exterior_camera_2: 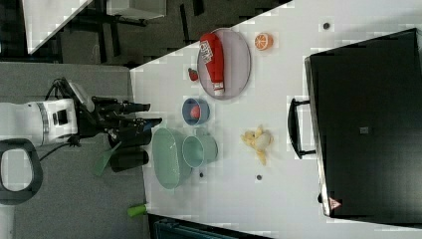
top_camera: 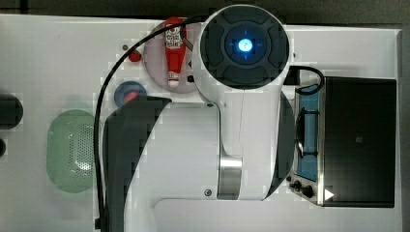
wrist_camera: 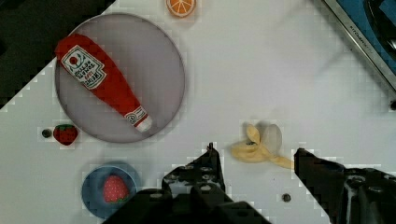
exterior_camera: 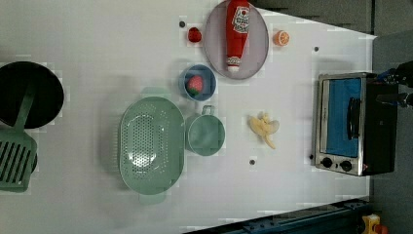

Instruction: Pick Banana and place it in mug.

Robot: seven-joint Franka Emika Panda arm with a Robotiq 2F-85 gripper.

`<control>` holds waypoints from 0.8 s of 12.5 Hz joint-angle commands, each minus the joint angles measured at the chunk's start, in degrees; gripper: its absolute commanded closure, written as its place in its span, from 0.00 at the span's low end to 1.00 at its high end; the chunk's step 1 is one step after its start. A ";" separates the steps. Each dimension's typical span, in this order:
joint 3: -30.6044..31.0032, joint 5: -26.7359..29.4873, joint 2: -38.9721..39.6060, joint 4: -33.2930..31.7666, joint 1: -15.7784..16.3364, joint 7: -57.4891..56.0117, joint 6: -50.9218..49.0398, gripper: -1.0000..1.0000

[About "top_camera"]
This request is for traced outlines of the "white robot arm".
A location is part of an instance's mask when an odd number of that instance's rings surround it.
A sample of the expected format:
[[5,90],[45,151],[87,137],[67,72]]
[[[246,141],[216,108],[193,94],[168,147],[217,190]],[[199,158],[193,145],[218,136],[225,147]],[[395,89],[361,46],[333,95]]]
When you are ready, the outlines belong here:
[[202,24],[192,50],[202,101],[140,96],[105,121],[103,232],[156,232],[166,199],[266,199],[287,175],[294,119],[282,92],[290,42],[280,21],[232,5]]

